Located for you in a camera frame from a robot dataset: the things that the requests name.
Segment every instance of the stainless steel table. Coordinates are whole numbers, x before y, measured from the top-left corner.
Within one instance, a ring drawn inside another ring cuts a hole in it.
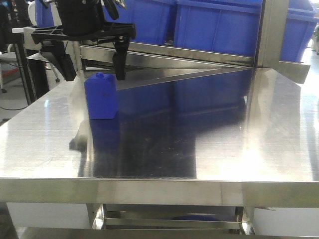
[[[83,79],[0,127],[0,201],[319,207],[317,102],[276,71],[131,72],[91,122]]]

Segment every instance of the blue bottle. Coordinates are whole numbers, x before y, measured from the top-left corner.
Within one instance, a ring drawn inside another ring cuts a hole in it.
[[[89,118],[114,119],[118,111],[116,78],[98,72],[84,82]]]

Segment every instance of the bottle cap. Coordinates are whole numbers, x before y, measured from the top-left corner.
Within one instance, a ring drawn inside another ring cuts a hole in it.
[[[103,72],[98,72],[98,73],[96,73],[96,75],[95,75],[97,78],[103,78],[104,77],[104,74],[103,74]]]

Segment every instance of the blue storage crate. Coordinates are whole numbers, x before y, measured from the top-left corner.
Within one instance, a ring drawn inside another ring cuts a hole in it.
[[[309,0],[289,0],[289,14],[314,16],[316,11]]]
[[[210,2],[215,4],[226,4],[231,6],[255,7],[261,8],[262,0],[195,0],[201,2]]]
[[[35,21],[37,27],[45,28],[54,26],[51,5],[45,8],[40,0],[35,1]]]
[[[174,24],[176,0],[126,0],[127,9],[118,7],[119,18],[112,20],[104,8],[106,21],[135,23],[134,41],[164,44],[170,24]]]
[[[300,62],[319,18],[288,14],[281,60]]]
[[[174,46],[254,56],[260,9],[178,0]]]

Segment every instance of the blue plastic container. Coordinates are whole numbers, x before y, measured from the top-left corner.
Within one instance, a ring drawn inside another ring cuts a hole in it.
[[[104,8],[106,21],[135,23],[134,41],[164,44],[167,31],[174,24],[175,0],[126,0],[127,9],[118,7],[119,18],[112,20]]]
[[[316,10],[309,0],[289,0],[288,14],[314,16]]]
[[[35,21],[37,27],[45,28],[54,26],[51,6],[45,8],[40,0],[35,1]]]
[[[84,82],[89,118],[113,119],[118,111],[116,78],[102,72],[92,75]]]
[[[174,46],[254,56],[260,9],[178,0]]]
[[[300,62],[319,18],[288,14],[281,60]]]

